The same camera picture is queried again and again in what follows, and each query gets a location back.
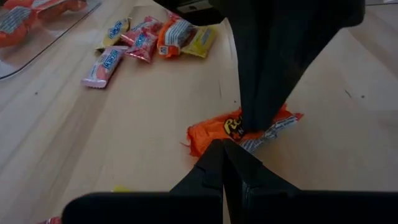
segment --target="reese's logo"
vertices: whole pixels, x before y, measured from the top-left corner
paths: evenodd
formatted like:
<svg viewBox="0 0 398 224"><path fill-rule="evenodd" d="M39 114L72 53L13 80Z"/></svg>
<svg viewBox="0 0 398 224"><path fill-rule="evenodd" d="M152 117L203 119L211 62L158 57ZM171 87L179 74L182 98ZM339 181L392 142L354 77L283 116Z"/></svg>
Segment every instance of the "reese's logo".
<svg viewBox="0 0 398 224"><path fill-rule="evenodd" d="M228 118L224 122L224 130L234 141L240 141L244 136L242 116L238 119Z"/></svg>

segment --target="candy wrapper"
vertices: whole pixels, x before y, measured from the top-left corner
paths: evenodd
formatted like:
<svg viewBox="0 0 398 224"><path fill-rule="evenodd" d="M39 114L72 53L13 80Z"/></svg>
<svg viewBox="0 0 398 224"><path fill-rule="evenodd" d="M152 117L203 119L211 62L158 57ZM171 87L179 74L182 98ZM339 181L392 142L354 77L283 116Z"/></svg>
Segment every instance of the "candy wrapper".
<svg viewBox="0 0 398 224"><path fill-rule="evenodd" d="M37 18L49 21L66 11L77 12L87 6L86 0L8 0L4 8L13 9L16 6L29 7L37 13Z"/></svg>
<svg viewBox="0 0 398 224"><path fill-rule="evenodd" d="M93 65L82 84L93 88L105 88L127 47L107 47L98 61Z"/></svg>
<svg viewBox="0 0 398 224"><path fill-rule="evenodd" d="M0 17L0 48L20 44L35 22L35 13L17 6Z"/></svg>
<svg viewBox="0 0 398 224"><path fill-rule="evenodd" d="M181 51L199 57L207 57L216 38L216 31L212 27L198 27L197 33Z"/></svg>
<svg viewBox="0 0 398 224"><path fill-rule="evenodd" d="M38 223L38 224L61 224L61 218L60 217L54 217L50 218L44 222Z"/></svg>
<svg viewBox="0 0 398 224"><path fill-rule="evenodd" d="M169 20L159 32L157 50L163 57L180 55L181 48L195 31L194 26L181 18Z"/></svg>
<svg viewBox="0 0 398 224"><path fill-rule="evenodd" d="M122 34L125 34L130 29L130 22L129 18L116 21L113 27L108 29L101 46L96 49L103 52L106 47L114 46L120 41Z"/></svg>
<svg viewBox="0 0 398 224"><path fill-rule="evenodd" d="M141 33L149 33L157 37L160 29L162 28L163 23L153 18L152 16L147 16L144 19L144 22L133 27L127 33L121 36L123 42L129 44L130 46L134 45L136 39L141 35Z"/></svg>
<svg viewBox="0 0 398 224"><path fill-rule="evenodd" d="M191 155L200 157L212 140L225 138L234 140L249 152L254 152L262 143L276 138L281 129L296 123L303 116L299 113L290 113L284 105L267 131L246 133L242 126L241 114L242 111L239 109L190 126L187 139L190 141Z"/></svg>
<svg viewBox="0 0 398 224"><path fill-rule="evenodd" d="M126 55L150 63L153 58L156 42L157 36L154 36L150 32L141 32L134 41L134 45L126 51Z"/></svg>

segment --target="light wood surface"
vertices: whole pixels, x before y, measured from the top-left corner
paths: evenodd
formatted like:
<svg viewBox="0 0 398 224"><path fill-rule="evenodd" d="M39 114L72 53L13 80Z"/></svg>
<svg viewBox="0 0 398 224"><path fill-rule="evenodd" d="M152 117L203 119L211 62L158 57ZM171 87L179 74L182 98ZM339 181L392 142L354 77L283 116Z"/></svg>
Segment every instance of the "light wood surface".
<svg viewBox="0 0 398 224"><path fill-rule="evenodd" d="M288 100L304 118L256 152L268 168L302 189L398 190L397 10L367 8L314 61ZM93 49L131 12L165 16L148 0L104 0L0 82L1 223L45 220L115 185L170 190L196 161L180 144L186 128L239 106L228 21L206 60L126 58L106 90L83 88Z"/></svg>

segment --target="yellow candy wrapper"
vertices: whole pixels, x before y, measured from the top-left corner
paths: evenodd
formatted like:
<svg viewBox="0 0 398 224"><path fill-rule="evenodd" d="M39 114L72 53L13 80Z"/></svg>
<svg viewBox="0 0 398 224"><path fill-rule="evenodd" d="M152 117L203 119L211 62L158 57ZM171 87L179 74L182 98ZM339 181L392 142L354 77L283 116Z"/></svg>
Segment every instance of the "yellow candy wrapper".
<svg viewBox="0 0 398 224"><path fill-rule="evenodd" d="M125 18L116 21L114 26L108 29L108 33L104 37L101 46L97 47L96 50L102 51L106 47L114 46L117 42L119 42L122 34L125 34L129 29L130 29L130 18Z"/></svg>
<svg viewBox="0 0 398 224"><path fill-rule="evenodd" d="M198 27L198 31L191 42L183 47L181 51L205 58L215 39L216 30L213 27Z"/></svg>
<svg viewBox="0 0 398 224"><path fill-rule="evenodd" d="M125 187L125 186L117 185L117 186L115 186L115 188L113 189L113 192L131 192L131 190L128 189L127 187Z"/></svg>

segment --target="wrapped candy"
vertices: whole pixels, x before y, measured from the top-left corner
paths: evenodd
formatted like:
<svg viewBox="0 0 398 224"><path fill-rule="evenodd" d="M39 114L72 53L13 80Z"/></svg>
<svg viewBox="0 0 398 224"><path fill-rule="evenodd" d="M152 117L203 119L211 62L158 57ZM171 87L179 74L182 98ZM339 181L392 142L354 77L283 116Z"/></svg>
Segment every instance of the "wrapped candy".
<svg viewBox="0 0 398 224"><path fill-rule="evenodd" d="M77 12L87 6L86 0L8 0L4 3L5 9L14 9L16 6L33 9L37 18L49 21L66 11Z"/></svg>
<svg viewBox="0 0 398 224"><path fill-rule="evenodd" d="M163 23L153 18L152 16L147 16L144 19L144 22L136 25L131 28L128 32L121 36L123 42L129 44L130 46L134 45L134 41L140 36L141 33L150 33L153 36L157 37L160 29L162 28Z"/></svg>
<svg viewBox="0 0 398 224"><path fill-rule="evenodd" d="M195 32L194 26L181 18L169 20L159 32L157 50L160 56L180 55L181 48Z"/></svg>
<svg viewBox="0 0 398 224"><path fill-rule="evenodd" d="M120 41L121 36L124 33L126 33L129 29L130 29L129 18L116 21L113 27L108 29L108 32L106 33L101 43L101 46L97 47L96 49L99 50L100 52L103 52L105 48L114 46L116 43Z"/></svg>
<svg viewBox="0 0 398 224"><path fill-rule="evenodd" d="M216 31L212 27L198 27L197 33L181 51L199 57L207 57L216 38Z"/></svg>
<svg viewBox="0 0 398 224"><path fill-rule="evenodd" d="M17 6L0 17L0 48L20 44L35 22L33 10Z"/></svg>
<svg viewBox="0 0 398 224"><path fill-rule="evenodd" d="M134 45L126 51L126 55L150 63L153 58L156 42L157 37L155 35L150 32L141 32L137 39L134 40Z"/></svg>
<svg viewBox="0 0 398 224"><path fill-rule="evenodd" d="M118 66L127 47L107 47L98 61L93 65L82 84L93 88L105 88L114 70Z"/></svg>
<svg viewBox="0 0 398 224"><path fill-rule="evenodd" d="M242 111L217 116L190 126L187 139L190 141L191 155L200 157L214 139L230 138L240 144L245 150L254 152L262 143L274 139L277 133L296 123L303 116L300 113L287 111L284 105L275 116L272 126L267 131L246 133L243 129Z"/></svg>

